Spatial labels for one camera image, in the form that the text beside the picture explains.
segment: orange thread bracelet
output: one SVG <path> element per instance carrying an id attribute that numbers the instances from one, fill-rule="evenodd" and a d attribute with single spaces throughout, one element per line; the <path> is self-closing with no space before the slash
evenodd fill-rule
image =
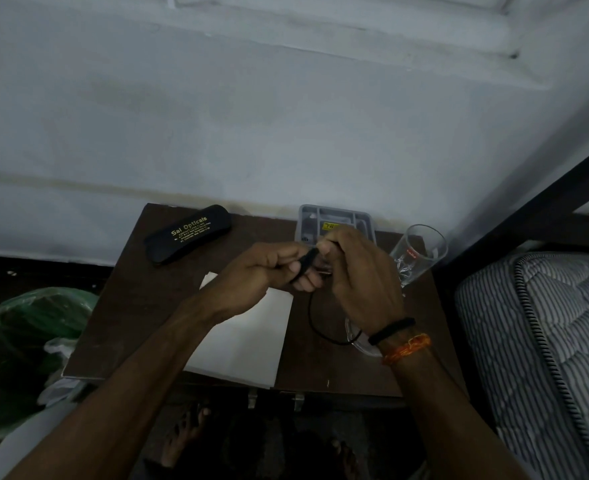
<path id="1" fill-rule="evenodd" d="M 408 340 L 408 343 L 402 345 L 401 347 L 397 347 L 392 352 L 387 354 L 383 360 L 381 361 L 384 365 L 392 365 L 401 357 L 405 357 L 406 355 L 414 354 L 417 350 L 425 349 L 432 345 L 432 340 L 430 336 L 426 333 L 420 333 L 415 335 L 411 339 Z"/>

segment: black cable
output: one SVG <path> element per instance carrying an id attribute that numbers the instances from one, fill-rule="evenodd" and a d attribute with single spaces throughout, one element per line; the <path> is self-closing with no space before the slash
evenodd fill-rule
<path id="1" fill-rule="evenodd" d="M 356 334 L 354 339 L 348 340 L 346 342 L 339 342 L 338 340 L 329 338 L 327 335 L 325 335 L 323 332 L 319 331 L 314 326 L 314 323 L 312 323 L 312 297 L 314 296 L 315 292 L 316 291 L 313 291 L 312 293 L 310 293 L 310 298 L 308 300 L 308 323 L 310 324 L 310 328 L 312 329 L 312 331 L 314 333 L 316 333 L 318 336 L 320 336 L 322 339 L 325 339 L 334 345 L 352 345 L 352 344 L 354 344 L 357 341 L 357 339 L 359 337 L 361 337 L 361 332 L 362 332 L 361 330 L 359 330 L 359 333 Z"/>

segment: wooden table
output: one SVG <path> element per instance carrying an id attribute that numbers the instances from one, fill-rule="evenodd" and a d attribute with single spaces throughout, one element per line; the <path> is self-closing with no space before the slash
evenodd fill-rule
<path id="1" fill-rule="evenodd" d="M 195 209 L 147 204 L 101 293 L 85 332 L 65 370 L 66 377 L 101 381 L 132 354 L 170 316 L 179 302 L 195 293 L 204 275 L 221 272 L 254 242 L 294 238 L 295 221 L 232 215 L 232 230 L 171 264 L 155 267 L 145 256 L 143 240 L 195 212 Z M 400 234 L 377 232 L 377 243 L 389 251 Z M 330 392 L 399 397 L 389 368 L 353 346 L 336 346 L 316 336 L 308 325 L 309 295 L 289 289 L 294 300 L 274 385 L 293 392 Z M 405 288 L 406 311 L 433 339 L 436 353 L 456 382 L 464 387 L 450 332 L 430 273 Z M 345 313 L 330 287 L 314 296 L 317 327 L 345 339 Z M 183 372 L 183 383 L 220 384 L 217 379 Z"/>

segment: paper sheet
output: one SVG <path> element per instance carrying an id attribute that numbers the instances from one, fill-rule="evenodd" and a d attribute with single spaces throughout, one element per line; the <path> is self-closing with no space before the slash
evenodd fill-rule
<path id="1" fill-rule="evenodd" d="M 215 273 L 206 274 L 201 288 L 215 277 Z M 268 289 L 252 309 L 210 330 L 184 370 L 254 387 L 273 387 L 291 306 L 290 293 Z"/>

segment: striped mattress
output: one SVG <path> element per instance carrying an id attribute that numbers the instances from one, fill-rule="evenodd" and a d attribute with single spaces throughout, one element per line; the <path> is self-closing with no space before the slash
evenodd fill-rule
<path id="1" fill-rule="evenodd" d="M 589 479 L 589 255 L 507 257 L 455 300 L 501 439 L 545 480 Z"/>

